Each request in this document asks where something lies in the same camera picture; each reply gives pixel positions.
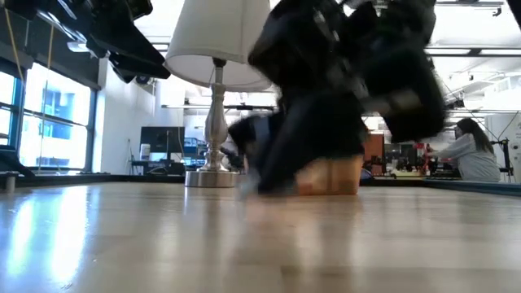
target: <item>person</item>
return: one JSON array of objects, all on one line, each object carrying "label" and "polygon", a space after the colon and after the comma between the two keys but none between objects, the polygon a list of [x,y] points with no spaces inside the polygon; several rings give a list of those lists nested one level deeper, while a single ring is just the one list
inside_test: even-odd
[{"label": "person", "polygon": [[439,159],[456,160],[465,181],[499,182],[501,174],[492,144],[480,126],[471,118],[456,123],[456,142],[442,151],[428,150]]}]

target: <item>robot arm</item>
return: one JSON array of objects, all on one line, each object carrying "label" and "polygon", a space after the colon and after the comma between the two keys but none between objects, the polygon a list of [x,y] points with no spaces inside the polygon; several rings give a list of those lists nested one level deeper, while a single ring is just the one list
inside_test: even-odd
[{"label": "robot arm", "polygon": [[136,76],[168,78],[164,57],[134,26],[152,12],[150,0],[5,0],[27,20],[40,16],[97,58],[108,57],[124,82]]},{"label": "robot arm", "polygon": [[230,127],[238,146],[257,138],[249,161],[260,192],[283,186],[317,158],[363,153],[364,112],[379,112],[395,142],[443,129],[443,98],[423,51],[434,5],[396,0],[377,16],[366,2],[347,17],[335,0],[282,0],[272,10],[248,61],[280,88],[283,119],[269,133],[239,131],[253,131],[244,125],[258,119]]}]

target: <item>glass window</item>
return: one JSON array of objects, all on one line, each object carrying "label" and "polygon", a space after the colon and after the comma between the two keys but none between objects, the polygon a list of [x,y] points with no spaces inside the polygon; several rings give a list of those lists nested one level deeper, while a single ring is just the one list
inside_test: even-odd
[{"label": "glass window", "polygon": [[13,103],[13,93],[15,91],[15,78],[0,72],[0,102]]},{"label": "glass window", "polygon": [[24,108],[87,125],[90,94],[89,87],[34,64],[28,70]]},{"label": "glass window", "polygon": [[11,113],[7,110],[0,110],[0,145],[8,143],[7,138],[2,138],[2,134],[9,135],[9,125],[11,124]]},{"label": "glass window", "polygon": [[86,127],[24,116],[20,146],[20,162],[23,165],[84,168],[86,148]]}]

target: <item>white wall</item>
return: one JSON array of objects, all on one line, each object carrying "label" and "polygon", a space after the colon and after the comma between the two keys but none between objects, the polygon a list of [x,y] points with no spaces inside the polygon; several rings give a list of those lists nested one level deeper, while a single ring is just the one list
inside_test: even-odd
[{"label": "white wall", "polygon": [[165,99],[184,99],[169,81],[158,82],[156,95],[139,85],[125,84],[108,62],[100,61],[98,104],[94,132],[93,172],[126,174],[130,149],[136,158],[142,126],[182,126],[182,110],[162,109]]}]

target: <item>computer monitor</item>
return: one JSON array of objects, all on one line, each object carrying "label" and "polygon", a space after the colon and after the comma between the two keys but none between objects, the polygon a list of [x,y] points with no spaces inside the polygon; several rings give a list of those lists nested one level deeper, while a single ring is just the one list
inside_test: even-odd
[{"label": "computer monitor", "polygon": [[150,145],[150,153],[182,153],[185,141],[184,127],[142,127],[141,144]]}]

